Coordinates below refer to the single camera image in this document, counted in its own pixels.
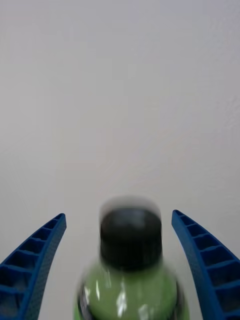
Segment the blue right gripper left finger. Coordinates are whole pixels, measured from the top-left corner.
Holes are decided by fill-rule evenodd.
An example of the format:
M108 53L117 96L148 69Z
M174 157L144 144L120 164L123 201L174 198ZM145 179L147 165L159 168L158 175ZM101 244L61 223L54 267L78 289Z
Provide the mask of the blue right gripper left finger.
M50 268L66 228L66 216L60 213L0 264L2 320L38 319Z

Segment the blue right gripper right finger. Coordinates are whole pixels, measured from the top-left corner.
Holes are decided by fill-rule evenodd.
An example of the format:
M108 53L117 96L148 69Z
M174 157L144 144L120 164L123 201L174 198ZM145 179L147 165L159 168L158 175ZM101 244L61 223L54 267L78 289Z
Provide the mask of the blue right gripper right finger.
M240 319L240 260L179 210L172 227L185 252L204 320Z

